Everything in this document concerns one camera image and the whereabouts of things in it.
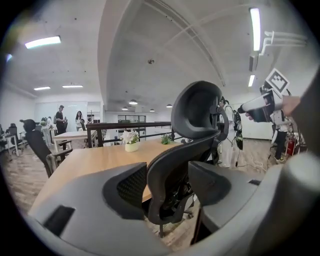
desk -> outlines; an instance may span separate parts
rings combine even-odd
[[[136,152],[126,152],[124,144],[73,150],[44,184],[30,211],[76,177],[139,162],[146,162],[148,165],[163,151],[181,145],[178,142],[163,145],[160,139],[138,143],[139,149]],[[142,201],[150,198],[151,193],[147,186]]]
[[[11,142],[11,138],[14,138],[14,145],[15,145],[15,153],[16,153],[16,156],[18,157],[19,156],[19,151],[18,151],[18,145],[17,145],[17,138],[15,135],[9,135],[9,136],[5,136],[5,139],[6,139],[6,144],[8,146],[8,152],[9,152],[9,155],[11,156],[11,152],[10,152],[10,142]]]
[[[97,131],[92,130],[91,131],[91,138],[95,138],[97,136]],[[54,136],[53,138],[54,141],[54,148],[55,152],[58,152],[58,141],[64,141],[64,140],[85,140],[88,139],[88,133],[87,131],[68,131],[63,134]]]

chair armrest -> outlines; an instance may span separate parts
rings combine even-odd
[[[60,151],[60,152],[58,152],[58,153],[54,153],[53,155],[54,155],[55,157],[65,156],[66,154],[72,152],[72,150],[73,150],[72,148],[66,149],[66,150]]]
[[[71,140],[64,140],[64,141],[58,143],[58,145],[59,145],[59,146],[62,146],[62,145],[65,145],[65,144],[67,144],[67,143],[70,143],[70,142],[71,142]]]

railing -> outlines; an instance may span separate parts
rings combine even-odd
[[[168,127],[171,129],[171,132],[163,132],[163,133],[156,133],[151,135],[143,135],[140,138],[147,138],[165,134],[171,134],[171,140],[175,139],[175,131],[171,127],[171,122],[136,122],[136,123],[107,123],[107,122],[100,122],[100,123],[90,123],[86,125],[87,135],[88,135],[88,145],[89,148],[92,148],[92,137],[91,131],[97,131],[97,138],[98,138],[98,147],[103,147],[104,143],[107,142],[118,142],[120,139],[108,139],[103,140],[102,130],[111,130],[111,129],[126,129],[126,128],[146,128],[146,127]]]

wooden floor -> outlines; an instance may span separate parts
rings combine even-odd
[[[269,141],[245,139],[243,141],[243,151],[240,152],[238,167],[236,168],[238,153],[239,150],[235,148],[232,161],[233,167],[231,169],[253,174],[256,177],[263,178],[266,170],[270,166],[277,164],[274,159],[274,150],[271,151],[271,157],[268,160],[270,155]],[[43,163],[29,147],[19,157],[14,155],[12,160],[8,153],[2,153],[0,160],[17,206],[21,211],[27,213],[48,179]],[[192,208],[194,218],[183,219],[179,223],[169,223],[164,226],[165,237],[161,240],[174,251],[182,250],[189,246],[196,225],[198,209],[199,202],[197,201]],[[147,219],[146,223],[154,235],[158,236],[159,226],[150,223]]]

ceiling light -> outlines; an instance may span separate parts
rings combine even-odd
[[[46,89],[50,89],[50,87],[49,87],[49,86],[46,86],[46,87],[34,88],[35,91],[46,90]]]
[[[9,53],[6,55],[6,62],[8,62],[12,58],[12,55]]]
[[[250,80],[249,80],[249,85],[248,85],[248,87],[251,87],[251,86],[252,86],[252,84],[254,83],[255,77],[256,77],[256,76],[255,76],[254,74],[250,75]]]
[[[137,105],[138,102],[135,99],[130,100],[129,104],[131,105]]]
[[[24,45],[27,49],[30,49],[37,46],[45,46],[45,45],[60,44],[60,43],[61,43],[60,36],[54,36],[54,37],[47,37],[47,38],[42,38],[35,41],[27,42]]]
[[[63,88],[82,88],[82,85],[63,85]]]
[[[250,9],[252,28],[253,28],[253,50],[260,50],[260,37],[261,37],[261,27],[260,27],[260,13],[258,8]]]

